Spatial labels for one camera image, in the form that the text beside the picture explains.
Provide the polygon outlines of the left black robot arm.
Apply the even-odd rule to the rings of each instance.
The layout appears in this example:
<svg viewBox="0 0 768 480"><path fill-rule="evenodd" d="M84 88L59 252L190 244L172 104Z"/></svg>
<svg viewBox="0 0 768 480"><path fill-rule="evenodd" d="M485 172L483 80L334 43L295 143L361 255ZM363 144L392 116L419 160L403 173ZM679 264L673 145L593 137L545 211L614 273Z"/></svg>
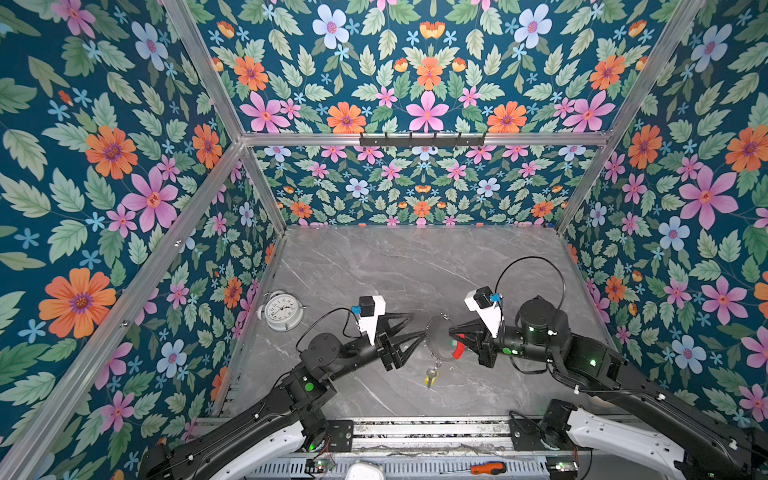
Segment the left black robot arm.
<svg viewBox="0 0 768 480"><path fill-rule="evenodd" d="M143 456L140 479L241 479L258 467L297 451L315 451L327 435L322 408L337 394L333 382L379 362L402 368L427 336L406 333L408 314L386 314L372 340L342 342L317 334L300 361L280 375L264 397L207 434L177 447L160 444Z"/></svg>

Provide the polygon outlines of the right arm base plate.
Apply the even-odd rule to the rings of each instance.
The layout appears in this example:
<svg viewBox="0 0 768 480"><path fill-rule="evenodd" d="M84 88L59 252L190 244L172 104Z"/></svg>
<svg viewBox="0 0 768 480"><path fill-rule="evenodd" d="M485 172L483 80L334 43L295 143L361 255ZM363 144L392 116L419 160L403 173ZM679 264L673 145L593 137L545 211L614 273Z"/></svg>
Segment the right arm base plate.
<svg viewBox="0 0 768 480"><path fill-rule="evenodd" d="M554 451L538 423L528 418L511 416L508 419L510 438L516 451Z"/></svg>

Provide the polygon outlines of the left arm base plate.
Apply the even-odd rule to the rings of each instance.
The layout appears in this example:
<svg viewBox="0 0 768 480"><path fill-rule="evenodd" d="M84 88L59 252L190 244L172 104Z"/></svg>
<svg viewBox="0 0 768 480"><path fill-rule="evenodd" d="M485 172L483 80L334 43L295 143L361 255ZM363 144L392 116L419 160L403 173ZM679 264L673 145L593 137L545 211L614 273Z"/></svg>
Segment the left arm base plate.
<svg viewBox="0 0 768 480"><path fill-rule="evenodd" d="M310 451L347 453L352 450L355 422L353 420L330 420L320 428L319 433L310 443Z"/></svg>

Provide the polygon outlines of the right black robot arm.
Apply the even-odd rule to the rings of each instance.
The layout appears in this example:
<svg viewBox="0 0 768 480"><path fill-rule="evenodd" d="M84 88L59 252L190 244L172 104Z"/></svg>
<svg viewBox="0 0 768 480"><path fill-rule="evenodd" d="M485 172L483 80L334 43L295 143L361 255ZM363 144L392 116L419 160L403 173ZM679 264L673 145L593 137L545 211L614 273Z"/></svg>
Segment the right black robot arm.
<svg viewBox="0 0 768 480"><path fill-rule="evenodd" d="M507 325L496 296L470 295L477 319L449 334L492 368L499 355L544 364L575 394L596 397L644 423L643 428L600 420L568 402L551 402L543 419L550 442L602 450L669 479L764 479L767 434L716 420L676 397L607 345L570 330L567 315L537 296Z"/></svg>

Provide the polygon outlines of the yellow capped key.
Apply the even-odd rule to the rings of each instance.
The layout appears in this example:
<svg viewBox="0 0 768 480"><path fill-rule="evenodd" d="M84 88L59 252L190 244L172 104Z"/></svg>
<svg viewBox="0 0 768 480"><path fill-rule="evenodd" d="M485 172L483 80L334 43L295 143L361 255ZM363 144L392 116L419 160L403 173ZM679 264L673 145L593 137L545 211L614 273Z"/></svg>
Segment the yellow capped key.
<svg viewBox="0 0 768 480"><path fill-rule="evenodd" d="M431 389L434 385L434 382L436 381L438 377L438 369L437 368L429 368L426 371L425 381L424 384L427 388Z"/></svg>

